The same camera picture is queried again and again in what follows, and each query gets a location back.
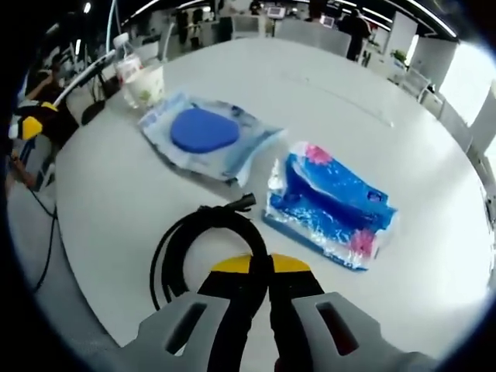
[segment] yellow object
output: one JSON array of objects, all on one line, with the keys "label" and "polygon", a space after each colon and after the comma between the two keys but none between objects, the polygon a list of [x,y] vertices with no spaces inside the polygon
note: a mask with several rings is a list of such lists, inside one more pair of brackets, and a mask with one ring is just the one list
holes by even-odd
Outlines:
[{"label": "yellow object", "polygon": [[282,254],[273,253],[272,261],[274,262],[274,271],[276,273],[310,271],[310,266],[305,262],[297,260],[293,257],[283,256]]},{"label": "yellow object", "polygon": [[41,133],[43,126],[41,122],[32,116],[28,116],[22,121],[22,139],[30,140]]},{"label": "yellow object", "polygon": [[223,271],[226,273],[248,274],[250,272],[251,255],[233,257],[217,263],[212,271]]},{"label": "yellow object", "polygon": [[43,103],[41,104],[41,107],[47,107],[47,108],[52,109],[52,110],[57,111],[57,112],[59,111],[59,110],[57,109],[57,107],[55,107],[54,105],[52,105],[52,104],[51,104],[51,103],[49,103],[49,102],[43,102]]}]

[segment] black cable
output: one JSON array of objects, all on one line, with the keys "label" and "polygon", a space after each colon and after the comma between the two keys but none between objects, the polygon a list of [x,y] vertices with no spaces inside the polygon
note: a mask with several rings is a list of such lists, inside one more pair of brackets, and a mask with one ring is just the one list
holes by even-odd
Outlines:
[{"label": "black cable", "polygon": [[[11,166],[14,165],[14,159],[10,158],[9,159]],[[57,207],[53,210],[53,213],[51,213],[48,208],[41,202],[41,200],[36,196],[35,192],[31,190],[31,188],[26,187],[31,195],[35,198],[35,200],[38,202],[40,207],[45,211],[46,214],[48,214],[49,217],[52,218],[52,226],[50,227],[50,242],[48,245],[48,254],[46,255],[46,260],[45,260],[45,267],[43,268],[43,272],[41,273],[40,279],[36,283],[36,286],[34,287],[33,293],[37,293],[38,290],[41,288],[43,285],[43,281],[45,280],[45,276],[47,275],[48,271],[48,265],[50,265],[50,258],[52,256],[52,244],[53,244],[53,230],[55,229],[55,221],[58,223],[58,216],[57,216]]]},{"label": "black cable", "polygon": [[38,292],[38,290],[43,285],[43,282],[45,280],[45,276],[47,275],[48,265],[50,264],[50,258],[52,256],[53,230],[55,229],[55,221],[56,220],[58,221],[57,207],[55,207],[55,211],[53,211],[52,227],[50,228],[50,243],[48,246],[48,254],[46,255],[45,267],[43,268],[43,272],[41,273],[40,279],[38,279],[38,282],[36,283],[36,286],[33,289],[33,293]]},{"label": "black cable", "polygon": [[174,223],[165,232],[155,250],[150,268],[150,293],[153,306],[156,310],[160,310],[160,306],[155,292],[155,271],[160,251],[167,240],[169,242],[165,251],[164,261],[162,262],[161,273],[162,288],[167,302],[171,302],[172,300],[171,293],[177,297],[189,291],[184,281],[184,258],[195,239],[208,229],[230,229],[248,243],[254,259],[264,259],[267,257],[267,248],[259,231],[249,219],[238,213],[246,212],[249,210],[247,208],[254,204],[255,198],[253,194],[248,194],[243,196],[239,201],[223,207],[202,206],[196,212],[186,215]]},{"label": "black cable", "polygon": [[34,196],[34,198],[36,199],[36,201],[38,202],[38,204],[40,205],[41,208],[43,208],[43,210],[45,211],[46,214],[48,214],[49,217],[51,217],[52,219],[58,219],[57,216],[56,216],[56,210],[57,210],[57,207],[55,208],[55,210],[53,211],[53,213],[51,213],[48,208],[38,199],[38,197],[36,196],[36,194],[34,193],[33,190],[31,190],[30,188],[27,188],[29,190],[29,192],[31,192],[31,194]]}]

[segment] wire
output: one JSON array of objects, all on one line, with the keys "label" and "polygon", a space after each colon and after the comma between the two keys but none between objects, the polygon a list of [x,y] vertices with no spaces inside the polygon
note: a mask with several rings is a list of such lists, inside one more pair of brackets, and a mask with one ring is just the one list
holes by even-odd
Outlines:
[{"label": "wire", "polygon": [[40,279],[38,279],[38,282],[36,283],[36,286],[33,289],[33,293],[38,292],[38,290],[43,285],[43,282],[45,281],[45,277],[47,276],[48,266],[50,265],[50,258],[52,257],[53,231],[55,230],[55,221],[56,220],[57,220],[57,224],[58,224],[57,207],[55,207],[55,210],[53,211],[52,227],[50,228],[50,243],[48,246],[48,254],[46,255],[45,267],[43,268],[43,272],[41,273]]},{"label": "wire", "polygon": [[[14,161],[12,158],[9,158],[9,163],[11,165],[11,167],[14,166]],[[35,192],[33,190],[31,190],[31,188],[28,188],[26,187],[29,192],[31,193],[31,195],[35,198],[35,200],[38,202],[38,204],[40,205],[40,207],[45,211],[45,213],[51,217],[52,219],[52,226],[50,227],[50,242],[49,242],[49,245],[48,245],[48,254],[46,255],[46,260],[45,260],[45,267],[43,268],[43,272],[41,273],[41,276],[40,276],[40,279],[38,279],[38,282],[36,283],[34,289],[33,289],[33,293],[37,293],[38,290],[41,288],[41,286],[43,285],[43,282],[45,280],[45,276],[47,275],[47,271],[48,271],[48,266],[50,264],[50,258],[52,256],[52,245],[53,245],[53,230],[55,229],[55,221],[57,221],[57,224],[58,224],[58,215],[57,215],[57,207],[55,207],[55,209],[53,210],[53,213],[50,212],[48,210],[48,208],[41,202],[41,200],[36,196]]]},{"label": "wire", "polygon": [[105,59],[112,58],[115,54],[115,50],[111,50],[105,56],[98,58],[95,62],[90,64],[86,70],[81,72],[70,84],[67,88],[64,89],[62,93],[57,97],[53,105],[57,107],[62,100],[74,89],[76,85],[79,84],[84,78],[86,78],[100,63],[104,63]]},{"label": "wire", "polygon": [[253,194],[243,196],[225,206],[200,207],[196,212],[186,215],[172,225],[162,236],[153,255],[150,268],[150,293],[153,306],[160,310],[160,305],[155,292],[155,272],[158,257],[164,244],[169,240],[162,262],[161,282],[167,302],[172,301],[171,293],[177,297],[189,291],[184,281],[184,258],[191,244],[198,236],[211,228],[225,228],[240,235],[250,246],[253,259],[264,260],[267,258],[267,248],[259,231],[253,223],[238,212],[246,212],[255,204]]},{"label": "wire", "polygon": [[57,217],[55,215],[55,211],[57,210],[57,207],[53,210],[53,213],[50,213],[50,211],[48,210],[48,208],[38,199],[38,197],[36,196],[36,194],[34,193],[34,191],[31,190],[30,188],[27,188],[27,189],[34,196],[34,198],[36,199],[36,201],[38,202],[38,204],[41,206],[41,208],[43,208],[43,210],[45,211],[45,213],[48,214],[48,216],[51,217],[52,219],[55,219]]},{"label": "wire", "polygon": [[110,5],[110,12],[108,13],[108,22],[107,22],[107,40],[105,41],[105,52],[110,52],[110,31],[112,28],[112,14],[115,9],[115,4],[117,0],[112,0],[112,4]]}]

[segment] coiled cable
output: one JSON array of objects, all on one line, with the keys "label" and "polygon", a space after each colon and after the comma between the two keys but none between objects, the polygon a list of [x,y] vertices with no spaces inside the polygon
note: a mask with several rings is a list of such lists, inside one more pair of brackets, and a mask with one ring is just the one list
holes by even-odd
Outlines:
[{"label": "coiled cable", "polygon": [[202,206],[196,212],[186,215],[174,223],[165,232],[155,250],[150,268],[150,293],[156,310],[160,310],[160,305],[155,292],[155,272],[158,257],[167,241],[167,250],[161,271],[162,289],[167,302],[172,300],[171,293],[177,297],[189,291],[184,281],[184,258],[191,244],[208,229],[232,230],[246,241],[252,250],[253,259],[264,260],[267,257],[267,248],[261,234],[248,218],[239,214],[239,212],[247,212],[248,208],[255,203],[253,194],[248,194],[239,201],[225,206]]}]

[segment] blue sponge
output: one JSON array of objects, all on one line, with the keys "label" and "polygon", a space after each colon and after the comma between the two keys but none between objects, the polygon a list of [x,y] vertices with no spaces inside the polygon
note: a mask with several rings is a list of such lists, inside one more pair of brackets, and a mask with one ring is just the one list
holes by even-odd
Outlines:
[{"label": "blue sponge", "polygon": [[236,122],[201,108],[181,112],[170,130],[172,143],[189,153],[209,153],[239,139]]}]

